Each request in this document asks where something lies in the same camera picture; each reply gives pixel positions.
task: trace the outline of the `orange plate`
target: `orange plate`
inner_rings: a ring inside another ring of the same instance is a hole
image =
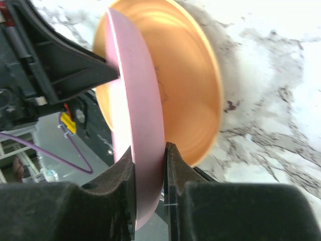
[[[172,0],[118,0],[110,7],[127,16],[147,44],[162,98],[166,141],[178,146],[186,163],[197,165],[218,135],[223,109],[219,68],[208,39]],[[104,25],[102,18],[93,47],[101,57],[105,57]],[[96,88],[96,96],[112,129],[108,83]]]

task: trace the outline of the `cable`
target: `cable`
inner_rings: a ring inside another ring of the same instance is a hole
[[[31,143],[31,142],[28,142],[28,141],[25,141],[19,137],[15,137],[13,135],[10,135],[10,134],[5,134],[5,133],[0,133],[0,136],[1,137],[5,137],[5,138],[8,138],[8,139],[11,139],[15,142],[18,142],[20,144],[23,144],[27,147],[30,147],[32,149],[34,149],[35,151],[37,152],[40,152],[40,153],[43,153],[44,155],[54,159],[55,161],[58,161],[60,163],[63,163],[67,166],[70,166],[74,169],[77,169],[78,171],[81,171],[83,173],[86,173],[86,174],[92,174],[93,173],[93,169],[91,167],[91,165],[89,164],[89,162],[86,160],[86,158],[84,157],[84,155],[81,153],[81,151],[79,150],[79,148],[76,146],[76,144],[74,143],[74,141],[71,139],[71,137],[69,135],[66,135],[67,138],[69,139],[69,141],[71,142],[71,144],[73,145],[73,147],[76,149],[76,151],[78,152],[78,154],[80,155],[81,159],[86,163],[86,165],[88,166],[89,170],[86,170],[84,168],[81,168],[81,167],[78,167],[77,165],[71,163],[71,162],[68,162],[67,160],[65,159],[62,159],[61,157],[58,157],[56,156],[55,154],[51,153],[51,152],[48,152],[46,151],[45,149],[42,149],[41,147],[38,147],[36,146],[35,144]]]

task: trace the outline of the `bolt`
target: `bolt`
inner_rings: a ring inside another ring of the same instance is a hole
[[[78,121],[81,123],[81,124],[84,124],[85,121],[86,121],[86,116],[84,114],[84,112],[82,112],[82,110],[80,109],[77,109],[76,110],[76,117],[78,119]]]

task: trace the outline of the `marble countertop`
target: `marble countertop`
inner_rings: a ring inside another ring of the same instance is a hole
[[[91,49],[111,0],[32,0],[54,29]],[[287,183],[321,226],[321,8],[315,0],[178,1],[207,33],[225,115],[199,165],[220,182]]]

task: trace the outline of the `yellow connector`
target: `yellow connector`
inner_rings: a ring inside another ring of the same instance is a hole
[[[60,120],[72,134],[76,134],[76,123],[66,113],[61,114]]]

